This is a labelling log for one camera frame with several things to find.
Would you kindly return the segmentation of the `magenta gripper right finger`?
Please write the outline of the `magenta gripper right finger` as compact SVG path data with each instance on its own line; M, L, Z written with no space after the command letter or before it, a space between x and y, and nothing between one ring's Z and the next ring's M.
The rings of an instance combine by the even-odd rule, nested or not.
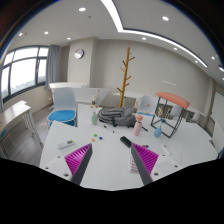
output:
M141 180L144 185L153 182L151 172L158 160L159 155L138 144L131 144L131 154L138 168Z

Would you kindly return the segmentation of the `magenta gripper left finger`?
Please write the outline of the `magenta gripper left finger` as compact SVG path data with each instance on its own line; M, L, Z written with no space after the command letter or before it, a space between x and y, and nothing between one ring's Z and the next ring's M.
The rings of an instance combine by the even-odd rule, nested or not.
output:
M76 185L81 183L91 156L92 144L87 144L64 157Z

